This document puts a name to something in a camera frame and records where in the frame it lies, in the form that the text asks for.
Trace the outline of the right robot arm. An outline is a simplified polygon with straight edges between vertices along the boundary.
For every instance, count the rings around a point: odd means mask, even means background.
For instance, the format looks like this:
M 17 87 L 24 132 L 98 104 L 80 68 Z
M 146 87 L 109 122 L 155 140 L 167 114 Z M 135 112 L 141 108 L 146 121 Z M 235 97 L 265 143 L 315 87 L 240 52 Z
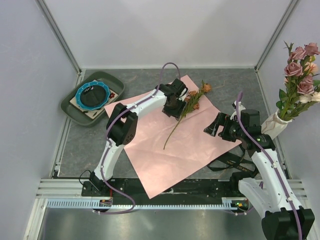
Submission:
M 235 116 L 218 113 L 204 129 L 210 136 L 228 142 L 241 141 L 257 167 L 265 189 L 253 177 L 237 178 L 229 184 L 235 197 L 244 195 L 261 217 L 264 236 L 268 240 L 305 240 L 315 221 L 315 215 L 305 209 L 294 194 L 284 174 L 273 140 L 262 133 L 260 113 L 244 109 Z

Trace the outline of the orange dried flower spray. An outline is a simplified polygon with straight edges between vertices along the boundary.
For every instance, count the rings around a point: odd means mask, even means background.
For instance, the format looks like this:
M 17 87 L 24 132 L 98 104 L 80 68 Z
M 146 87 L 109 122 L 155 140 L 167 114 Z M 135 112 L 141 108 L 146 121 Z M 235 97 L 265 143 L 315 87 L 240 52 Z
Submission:
M 174 126 L 170 134 L 168 135 L 164 145 L 163 150 L 165 150 L 166 145 L 172 136 L 173 132 L 176 130 L 178 125 L 181 123 L 181 121 L 187 116 L 187 114 L 192 113 L 194 110 L 200 109 L 199 100 L 200 98 L 210 92 L 212 90 L 212 86 L 209 83 L 205 83 L 203 80 L 201 81 L 201 88 L 198 90 L 189 91 L 184 102 L 186 103 L 186 106 L 184 107 L 181 116 L 178 119 L 177 124 Z

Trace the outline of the cream rosebud spray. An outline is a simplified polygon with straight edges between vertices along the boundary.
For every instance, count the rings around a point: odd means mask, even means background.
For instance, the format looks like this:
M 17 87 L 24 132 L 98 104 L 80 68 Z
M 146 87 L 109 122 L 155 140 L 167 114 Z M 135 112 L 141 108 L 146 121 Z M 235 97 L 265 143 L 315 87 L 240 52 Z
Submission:
M 285 103 L 283 113 L 280 114 L 280 118 L 284 121 L 293 120 L 302 112 L 307 111 L 311 106 L 319 102 L 320 92 L 318 91 L 311 94 L 299 95 Z

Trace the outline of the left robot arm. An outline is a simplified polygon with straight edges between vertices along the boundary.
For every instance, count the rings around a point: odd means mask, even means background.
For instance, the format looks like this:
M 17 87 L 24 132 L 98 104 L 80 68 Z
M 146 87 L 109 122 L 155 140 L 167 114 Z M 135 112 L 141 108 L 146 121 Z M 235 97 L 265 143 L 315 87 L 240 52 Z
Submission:
M 83 197 L 104 197 L 112 189 L 108 183 L 113 177 L 116 162 L 124 147 L 135 137 L 138 120 L 155 109 L 162 107 L 168 117 L 178 119 L 186 106 L 188 88 L 180 79 L 160 84 L 146 96 L 128 105 L 117 103 L 106 126 L 106 144 L 94 171 L 82 183 Z

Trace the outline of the purple flower bouquet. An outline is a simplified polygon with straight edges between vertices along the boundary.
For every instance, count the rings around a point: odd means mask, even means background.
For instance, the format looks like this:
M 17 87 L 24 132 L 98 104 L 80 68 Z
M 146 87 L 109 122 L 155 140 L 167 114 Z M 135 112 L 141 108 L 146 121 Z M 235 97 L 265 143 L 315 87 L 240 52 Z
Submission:
M 138 120 L 135 137 L 124 150 L 150 199 L 241 143 L 204 132 L 219 113 L 208 97 L 202 96 L 199 109 L 181 122 L 161 108 Z

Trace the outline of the black ribbon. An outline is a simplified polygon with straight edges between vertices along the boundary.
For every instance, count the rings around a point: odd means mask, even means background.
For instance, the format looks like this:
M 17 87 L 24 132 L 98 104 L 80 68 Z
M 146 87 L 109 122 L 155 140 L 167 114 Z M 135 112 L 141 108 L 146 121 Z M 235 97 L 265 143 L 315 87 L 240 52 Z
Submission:
M 249 173 L 252 177 L 255 177 L 257 174 L 259 174 L 259 170 L 256 167 L 256 165 L 248 159 L 245 159 L 246 155 L 246 150 L 239 145 L 240 150 L 242 151 L 241 156 L 235 155 L 231 152 L 225 152 L 221 156 L 217 157 L 216 159 L 212 160 L 210 163 L 206 165 L 208 169 L 210 169 L 213 172 L 219 172 L 219 171 L 224 171 L 224 170 L 229 170 L 229 169 L 237 169 L 241 172 Z M 221 162 L 226 165 L 226 167 L 213 167 L 211 166 L 212 163 L 214 162 Z M 250 170 L 246 167 L 243 166 L 243 164 L 250 164 L 254 166 L 254 170 Z

